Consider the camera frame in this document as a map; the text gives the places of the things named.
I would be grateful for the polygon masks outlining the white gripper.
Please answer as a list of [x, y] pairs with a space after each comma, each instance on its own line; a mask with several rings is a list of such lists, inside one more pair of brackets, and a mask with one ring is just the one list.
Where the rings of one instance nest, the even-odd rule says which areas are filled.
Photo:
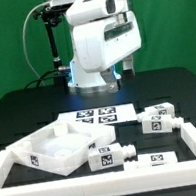
[[132, 70], [133, 57], [128, 55], [141, 47], [135, 14], [128, 11], [96, 20], [75, 26], [72, 32], [80, 66], [87, 73], [101, 71], [107, 90], [116, 93], [119, 86], [113, 70], [109, 67], [123, 59], [123, 70]]

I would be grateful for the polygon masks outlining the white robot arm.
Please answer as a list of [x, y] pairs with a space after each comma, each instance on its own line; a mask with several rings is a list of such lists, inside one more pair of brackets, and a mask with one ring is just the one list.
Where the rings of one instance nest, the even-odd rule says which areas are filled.
[[132, 71], [132, 54], [142, 43], [130, 0], [47, 0], [46, 5], [63, 13], [70, 26], [74, 56], [69, 89], [115, 93], [121, 79], [116, 63]]

